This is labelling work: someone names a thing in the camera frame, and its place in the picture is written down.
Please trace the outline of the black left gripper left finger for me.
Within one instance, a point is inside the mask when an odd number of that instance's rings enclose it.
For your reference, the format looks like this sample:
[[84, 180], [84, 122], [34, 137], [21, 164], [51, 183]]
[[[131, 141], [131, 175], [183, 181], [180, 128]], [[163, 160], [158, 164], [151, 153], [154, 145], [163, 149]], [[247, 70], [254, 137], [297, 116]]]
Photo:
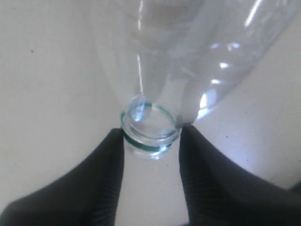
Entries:
[[11, 202], [2, 226], [113, 226], [124, 171], [121, 129], [112, 129], [78, 166]]

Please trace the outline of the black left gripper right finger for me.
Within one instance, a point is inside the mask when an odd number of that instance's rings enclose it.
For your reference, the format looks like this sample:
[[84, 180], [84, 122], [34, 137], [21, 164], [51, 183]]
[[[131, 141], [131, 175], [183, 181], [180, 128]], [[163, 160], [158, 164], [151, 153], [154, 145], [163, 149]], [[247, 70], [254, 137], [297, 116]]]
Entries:
[[227, 158], [195, 127], [182, 129], [180, 175], [191, 226], [298, 226], [301, 188], [285, 190]]

